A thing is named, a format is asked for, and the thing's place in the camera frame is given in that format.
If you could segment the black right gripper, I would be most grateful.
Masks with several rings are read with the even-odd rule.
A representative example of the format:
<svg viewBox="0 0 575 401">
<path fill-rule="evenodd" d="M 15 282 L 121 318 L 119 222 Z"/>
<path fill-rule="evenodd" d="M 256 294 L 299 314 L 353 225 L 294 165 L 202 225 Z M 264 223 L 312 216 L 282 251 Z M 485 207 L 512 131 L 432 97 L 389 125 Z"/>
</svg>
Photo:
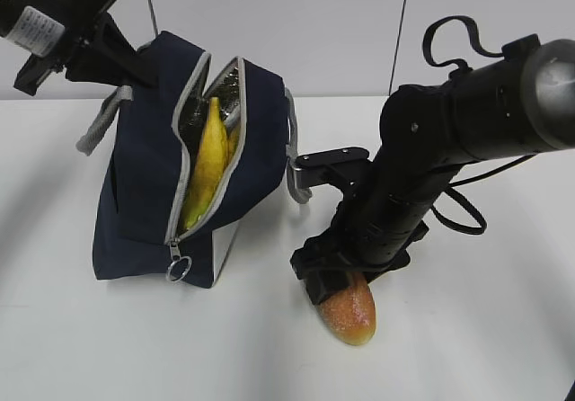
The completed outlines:
<svg viewBox="0 0 575 401">
<path fill-rule="evenodd" d="M 352 272 L 379 274 L 400 264 L 427 211 L 426 202 L 403 200 L 388 192 L 346 197 L 330 226 L 307 238 L 290 259 L 310 301 L 319 305 L 345 290 Z"/>
</svg>

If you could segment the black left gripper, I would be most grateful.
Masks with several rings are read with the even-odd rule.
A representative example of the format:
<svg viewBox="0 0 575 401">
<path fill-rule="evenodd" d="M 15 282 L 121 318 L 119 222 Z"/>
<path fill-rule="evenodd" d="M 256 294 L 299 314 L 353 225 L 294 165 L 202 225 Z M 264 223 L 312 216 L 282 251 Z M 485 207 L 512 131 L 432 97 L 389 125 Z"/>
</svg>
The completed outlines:
<svg viewBox="0 0 575 401">
<path fill-rule="evenodd" d="M 13 87 L 37 93 L 53 73 L 71 82 L 157 86 L 157 69 L 109 14 L 117 0 L 13 0 L 13 44 L 30 53 Z"/>
</svg>

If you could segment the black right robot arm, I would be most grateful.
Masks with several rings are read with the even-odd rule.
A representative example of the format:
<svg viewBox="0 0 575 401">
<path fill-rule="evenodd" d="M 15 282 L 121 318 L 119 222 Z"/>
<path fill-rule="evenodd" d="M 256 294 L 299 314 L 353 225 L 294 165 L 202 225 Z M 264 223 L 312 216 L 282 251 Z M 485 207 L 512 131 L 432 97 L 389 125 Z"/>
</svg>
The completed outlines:
<svg viewBox="0 0 575 401">
<path fill-rule="evenodd" d="M 427 233 L 424 216 L 466 165 L 574 146 L 574 44 L 528 36 L 500 61 L 456 70 L 442 85 L 402 85 L 385 102 L 381 147 L 300 156 L 296 183 L 342 192 L 329 227 L 291 258 L 312 303 L 405 266 Z"/>
</svg>

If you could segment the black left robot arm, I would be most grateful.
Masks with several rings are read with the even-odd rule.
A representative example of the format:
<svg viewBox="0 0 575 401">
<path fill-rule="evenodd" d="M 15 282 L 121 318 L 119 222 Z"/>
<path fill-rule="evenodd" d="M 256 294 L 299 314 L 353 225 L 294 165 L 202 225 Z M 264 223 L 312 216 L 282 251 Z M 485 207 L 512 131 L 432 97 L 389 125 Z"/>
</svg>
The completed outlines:
<svg viewBox="0 0 575 401">
<path fill-rule="evenodd" d="M 158 73 L 109 10 L 118 0 L 1 0 L 1 36 L 29 52 L 14 80 L 33 96 L 53 73 L 71 82 L 155 87 Z"/>
</svg>

